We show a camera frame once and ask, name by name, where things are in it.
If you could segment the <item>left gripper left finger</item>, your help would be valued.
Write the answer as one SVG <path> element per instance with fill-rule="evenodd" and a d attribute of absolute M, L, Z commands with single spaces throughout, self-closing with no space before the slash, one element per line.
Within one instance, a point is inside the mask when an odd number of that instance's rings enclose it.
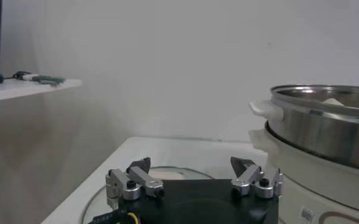
<path fill-rule="evenodd" d="M 141 197 L 141 191 L 147 197 L 161 199 L 165 196 L 162 180 L 149 175 L 150 157 L 132 161 L 123 172 L 121 169 L 110 169 L 105 175 L 107 204 L 115 209 L 120 198 L 135 201 Z"/>

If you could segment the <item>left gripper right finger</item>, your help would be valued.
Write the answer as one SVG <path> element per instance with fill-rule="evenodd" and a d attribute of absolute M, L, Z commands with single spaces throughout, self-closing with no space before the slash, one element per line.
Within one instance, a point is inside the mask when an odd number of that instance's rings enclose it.
<path fill-rule="evenodd" d="M 262 199 L 282 195 L 283 173 L 280 169 L 264 171 L 252 160 L 237 157 L 231 157 L 230 163 L 236 175 L 236 178 L 231 180 L 232 194 L 236 198 L 246 197 L 252 191 L 256 197 Z"/>

